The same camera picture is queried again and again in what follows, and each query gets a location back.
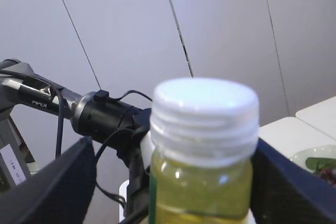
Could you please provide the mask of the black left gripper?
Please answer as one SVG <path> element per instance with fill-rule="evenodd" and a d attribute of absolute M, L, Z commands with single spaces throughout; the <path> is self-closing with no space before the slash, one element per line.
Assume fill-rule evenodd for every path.
<path fill-rule="evenodd" d="M 128 136 L 123 134 L 122 147 L 117 151 L 129 170 L 126 203 L 121 223 L 141 223 L 148 215 L 150 203 L 150 141 L 151 109 L 144 109 L 132 116 L 134 126 Z"/>

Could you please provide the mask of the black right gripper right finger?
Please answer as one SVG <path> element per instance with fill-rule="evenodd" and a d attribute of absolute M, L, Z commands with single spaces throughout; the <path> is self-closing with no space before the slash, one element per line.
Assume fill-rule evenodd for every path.
<path fill-rule="evenodd" d="M 335 188 L 261 138 L 252 158 L 256 223 L 335 223 Z"/>

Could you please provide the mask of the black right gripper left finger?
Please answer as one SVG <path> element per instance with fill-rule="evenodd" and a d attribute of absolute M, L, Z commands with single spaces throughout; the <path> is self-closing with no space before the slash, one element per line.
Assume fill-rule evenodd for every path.
<path fill-rule="evenodd" d="M 95 188 L 92 139 L 82 137 L 57 159 L 1 196 L 1 223 L 83 223 Z"/>

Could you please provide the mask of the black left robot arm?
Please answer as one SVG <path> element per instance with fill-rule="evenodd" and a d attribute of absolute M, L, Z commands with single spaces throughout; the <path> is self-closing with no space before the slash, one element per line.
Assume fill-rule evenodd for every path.
<path fill-rule="evenodd" d="M 77 134 L 101 144 L 96 160 L 106 148 L 114 149 L 129 170 L 127 194 L 103 193 L 121 205 L 124 223 L 140 223 L 148 215 L 151 109 L 124 103 L 105 90 L 80 95 L 36 74 L 27 63 L 6 59 L 1 62 L 1 114 L 9 116 L 18 104 L 57 116 L 56 156 L 61 152 L 64 120 Z"/>

